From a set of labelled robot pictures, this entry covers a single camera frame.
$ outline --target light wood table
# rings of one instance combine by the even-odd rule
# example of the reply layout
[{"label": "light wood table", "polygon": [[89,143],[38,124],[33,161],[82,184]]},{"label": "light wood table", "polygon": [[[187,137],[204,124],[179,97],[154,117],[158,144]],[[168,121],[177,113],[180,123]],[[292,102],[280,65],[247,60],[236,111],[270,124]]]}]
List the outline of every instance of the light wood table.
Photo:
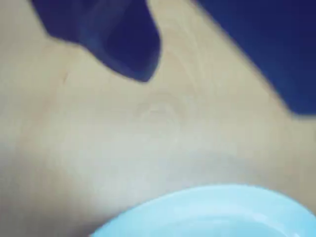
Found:
[{"label": "light wood table", "polygon": [[140,84],[0,2],[0,236],[81,237],[146,200],[247,183],[316,212],[316,119],[291,114],[187,0],[151,0],[163,49]]}]

